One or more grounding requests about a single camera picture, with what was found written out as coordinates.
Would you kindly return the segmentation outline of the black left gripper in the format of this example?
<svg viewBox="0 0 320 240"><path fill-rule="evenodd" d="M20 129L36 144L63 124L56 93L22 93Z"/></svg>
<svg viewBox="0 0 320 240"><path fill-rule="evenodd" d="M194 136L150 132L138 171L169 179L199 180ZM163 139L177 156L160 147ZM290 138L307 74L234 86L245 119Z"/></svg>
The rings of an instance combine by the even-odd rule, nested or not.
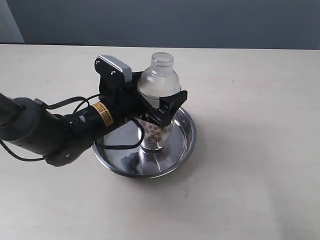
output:
<svg viewBox="0 0 320 240"><path fill-rule="evenodd" d="M138 118L158 127L166 127L188 98L188 92L182 90L170 96L160 97L159 106L152 106L137 90L141 71L130 73L131 80L128 82L125 82L123 75L117 71L107 71L99 75L99 99L108 106L117 124Z"/></svg>

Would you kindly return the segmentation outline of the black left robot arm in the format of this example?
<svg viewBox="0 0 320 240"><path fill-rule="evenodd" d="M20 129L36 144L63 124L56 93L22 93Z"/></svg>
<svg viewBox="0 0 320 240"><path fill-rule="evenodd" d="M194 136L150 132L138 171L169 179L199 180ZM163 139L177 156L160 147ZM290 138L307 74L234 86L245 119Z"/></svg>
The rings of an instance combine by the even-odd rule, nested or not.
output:
<svg viewBox="0 0 320 240"><path fill-rule="evenodd" d="M52 109L88 99L72 97L53 105L26 97L0 97L0 144L7 143L38 154L39 159L54 167L72 163L84 151L97 145L98 139L128 122L140 129L140 120L159 127L167 126L187 100L188 93L161 97L154 108L138 92L140 72L125 81L121 73L100 75L98 102L71 114L51 113Z"/></svg>

